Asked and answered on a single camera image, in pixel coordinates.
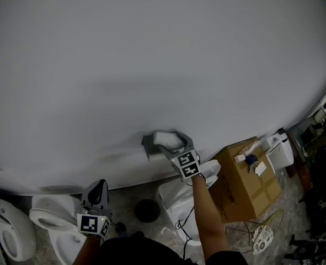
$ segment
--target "person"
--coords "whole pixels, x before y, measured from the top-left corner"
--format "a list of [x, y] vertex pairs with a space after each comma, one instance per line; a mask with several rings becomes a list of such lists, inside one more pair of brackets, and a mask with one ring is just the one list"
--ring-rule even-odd
[[[230, 251], [219, 212], [209, 193], [205, 179], [193, 176], [196, 224], [206, 265], [247, 264], [240, 252]], [[87, 237], [74, 265], [106, 264], [188, 264], [169, 247], [144, 237], [112, 238], [100, 246], [100, 239]]]

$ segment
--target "brown cardboard box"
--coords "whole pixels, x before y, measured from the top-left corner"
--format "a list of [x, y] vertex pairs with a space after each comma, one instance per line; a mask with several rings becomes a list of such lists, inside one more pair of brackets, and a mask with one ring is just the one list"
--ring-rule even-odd
[[258, 163], [263, 161], [267, 167], [260, 177], [248, 172], [246, 162], [235, 163], [234, 157], [254, 141], [256, 137], [225, 147], [213, 158], [218, 160], [221, 169], [210, 192], [223, 222], [255, 219], [281, 194], [269, 161], [260, 147], [252, 152], [257, 156]]

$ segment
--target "toilet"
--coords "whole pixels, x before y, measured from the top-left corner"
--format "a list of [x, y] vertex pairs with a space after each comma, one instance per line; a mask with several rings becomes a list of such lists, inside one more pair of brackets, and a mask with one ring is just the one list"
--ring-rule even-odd
[[267, 137], [261, 143], [266, 157], [275, 174], [275, 170], [282, 169], [294, 163], [294, 155], [291, 145], [286, 134], [276, 132], [272, 136]]
[[[200, 165], [201, 173], [206, 178], [206, 184], [211, 187], [217, 180], [217, 174], [220, 165], [217, 160], [211, 160]], [[194, 212], [187, 219], [183, 229], [177, 229], [175, 225], [178, 220], [184, 223], [192, 208], [194, 207], [193, 188], [191, 178], [182, 182], [180, 178], [159, 186], [156, 192], [156, 201], [158, 202], [163, 218], [168, 221], [171, 231], [175, 232], [184, 242], [186, 242], [186, 233], [192, 240], [188, 245], [200, 246], [200, 238], [196, 225]]]
[[39, 194], [33, 196], [31, 207], [29, 218], [48, 230], [57, 258], [63, 265], [72, 264], [86, 238], [77, 228], [81, 201], [66, 194]]
[[32, 222], [11, 203], [0, 199], [0, 243], [9, 258], [15, 261], [30, 259], [36, 250]]

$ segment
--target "human arm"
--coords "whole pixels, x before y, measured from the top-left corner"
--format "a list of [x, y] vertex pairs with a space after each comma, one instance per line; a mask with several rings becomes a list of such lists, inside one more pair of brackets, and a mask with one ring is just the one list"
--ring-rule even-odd
[[100, 249], [100, 238], [87, 237], [73, 265], [88, 265], [96, 258]]
[[222, 219], [201, 176], [192, 177], [196, 224], [205, 261], [214, 253], [228, 251]]

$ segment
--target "white wall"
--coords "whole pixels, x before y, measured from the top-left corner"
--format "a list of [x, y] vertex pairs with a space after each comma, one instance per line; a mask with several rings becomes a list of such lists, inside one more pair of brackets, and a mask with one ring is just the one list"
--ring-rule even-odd
[[0, 188], [170, 176], [142, 135], [176, 128], [207, 159], [325, 88], [326, 0], [0, 0]]

